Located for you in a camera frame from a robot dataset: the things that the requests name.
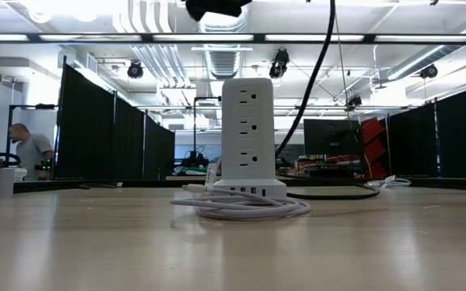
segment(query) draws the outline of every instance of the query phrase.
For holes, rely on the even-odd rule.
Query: desk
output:
[[[186,196],[124,188],[0,200],[0,291],[466,290],[466,191],[394,188],[259,222],[168,204]]]

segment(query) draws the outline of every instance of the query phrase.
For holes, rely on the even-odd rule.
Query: man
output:
[[[12,143],[17,145],[17,155],[21,158],[21,167],[27,171],[27,180],[48,178],[49,174],[44,171],[36,171],[35,165],[53,158],[53,147],[49,139],[43,134],[32,134],[24,124],[14,124],[9,128]]]

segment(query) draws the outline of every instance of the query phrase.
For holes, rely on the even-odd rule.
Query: electrical outlet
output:
[[[222,87],[222,179],[214,187],[285,197],[274,165],[273,84],[229,79]]]

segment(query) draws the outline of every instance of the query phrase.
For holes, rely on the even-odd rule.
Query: gray t-shirt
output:
[[[31,134],[26,141],[17,145],[17,155],[21,158],[21,167],[27,171],[27,178],[36,178],[35,165],[44,160],[42,153],[53,150],[49,139],[42,134]]]

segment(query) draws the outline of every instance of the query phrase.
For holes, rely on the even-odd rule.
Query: wooden table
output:
[[[259,222],[168,204],[186,196],[131,188],[0,200],[0,291],[466,290],[466,191],[394,188]]]

